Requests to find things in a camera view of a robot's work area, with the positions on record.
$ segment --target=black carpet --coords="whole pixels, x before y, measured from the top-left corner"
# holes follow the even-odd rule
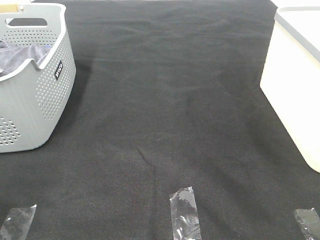
[[[77,74],[42,147],[0,155],[0,221],[37,204],[27,240],[172,240],[192,186],[203,240],[302,240],[320,210],[259,83],[268,0],[67,1]]]

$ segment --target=gray towel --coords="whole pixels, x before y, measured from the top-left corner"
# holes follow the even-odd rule
[[[16,46],[0,40],[0,77],[12,73],[26,59],[34,59],[38,65],[47,56],[51,46]]]

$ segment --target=white storage bin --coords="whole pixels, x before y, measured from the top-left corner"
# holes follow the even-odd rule
[[[261,89],[311,168],[320,172],[320,7],[279,8]]]
[[[0,39],[17,46],[52,45],[52,49],[40,66],[34,59],[27,59],[14,72],[0,77],[0,153],[34,149],[48,140],[76,75],[66,7],[27,3],[18,9],[0,13]],[[47,26],[8,25],[18,18],[45,19]]]

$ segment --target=gray plastic laundry basket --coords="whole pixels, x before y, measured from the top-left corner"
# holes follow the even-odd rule
[[[18,12],[0,13],[0,39],[17,46],[51,45],[38,66],[27,59],[0,77],[0,153],[35,149],[54,130],[68,101],[76,75],[65,22],[66,7],[29,3]],[[11,19],[41,18],[47,26],[11,26]]]

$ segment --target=basket handle hole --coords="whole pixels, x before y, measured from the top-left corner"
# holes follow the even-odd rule
[[[11,27],[46,27],[48,22],[43,18],[7,18],[5,23]]]

